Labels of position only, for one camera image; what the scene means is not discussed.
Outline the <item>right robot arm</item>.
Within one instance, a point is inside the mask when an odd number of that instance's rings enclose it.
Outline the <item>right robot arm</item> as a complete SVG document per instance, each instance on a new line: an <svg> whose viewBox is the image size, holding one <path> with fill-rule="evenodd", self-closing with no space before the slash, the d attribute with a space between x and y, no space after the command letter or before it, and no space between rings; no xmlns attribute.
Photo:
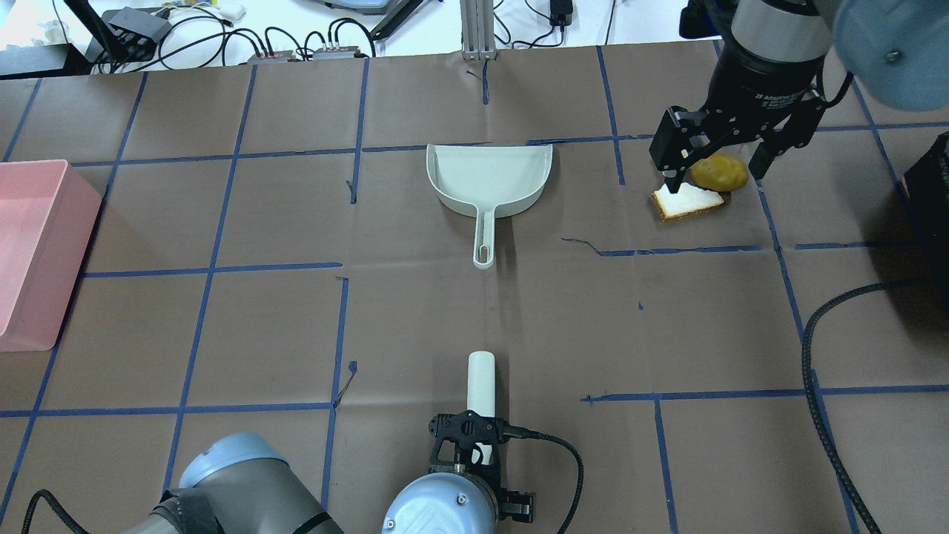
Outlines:
<svg viewBox="0 0 949 534"><path fill-rule="evenodd" d="M679 33L719 36L721 57L704 105L670 106L649 154L675 194L685 173L719 149L756 142L750 175L761 179L791 148L813 138L828 99L821 70L834 51L845 82L858 79L899 111L947 105L945 1L691 1Z"/></svg>

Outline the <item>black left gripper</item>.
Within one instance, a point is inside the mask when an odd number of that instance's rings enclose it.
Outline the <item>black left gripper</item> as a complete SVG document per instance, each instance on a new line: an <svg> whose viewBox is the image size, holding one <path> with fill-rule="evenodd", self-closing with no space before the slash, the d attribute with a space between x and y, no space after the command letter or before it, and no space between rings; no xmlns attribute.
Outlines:
<svg viewBox="0 0 949 534"><path fill-rule="evenodd" d="M535 494L511 489L496 493L498 521L532 524L535 521Z"/></svg>

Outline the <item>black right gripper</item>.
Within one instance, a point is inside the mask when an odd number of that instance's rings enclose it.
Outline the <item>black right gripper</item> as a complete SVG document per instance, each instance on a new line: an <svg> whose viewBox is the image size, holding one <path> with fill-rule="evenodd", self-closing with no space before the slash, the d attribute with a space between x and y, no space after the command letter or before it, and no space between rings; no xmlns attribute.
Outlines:
<svg viewBox="0 0 949 534"><path fill-rule="evenodd" d="M697 111L667 108L650 143L650 159L675 195L696 162L728 146L757 142L748 169L762 180L787 150L809 145L826 111L827 100L811 82L777 94L759 82L715 75Z"/></svg>

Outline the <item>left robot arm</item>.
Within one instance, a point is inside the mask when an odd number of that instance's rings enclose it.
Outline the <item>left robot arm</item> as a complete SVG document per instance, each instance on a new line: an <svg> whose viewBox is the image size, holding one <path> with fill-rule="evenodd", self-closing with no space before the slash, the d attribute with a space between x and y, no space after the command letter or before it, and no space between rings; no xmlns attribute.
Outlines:
<svg viewBox="0 0 949 534"><path fill-rule="evenodd" d="M407 484L377 521L377 533L495 533L504 520L532 523L535 497L499 484L500 454L474 463L440 458ZM262 436L231 434L194 459L133 533L340 533L341 524Z"/></svg>

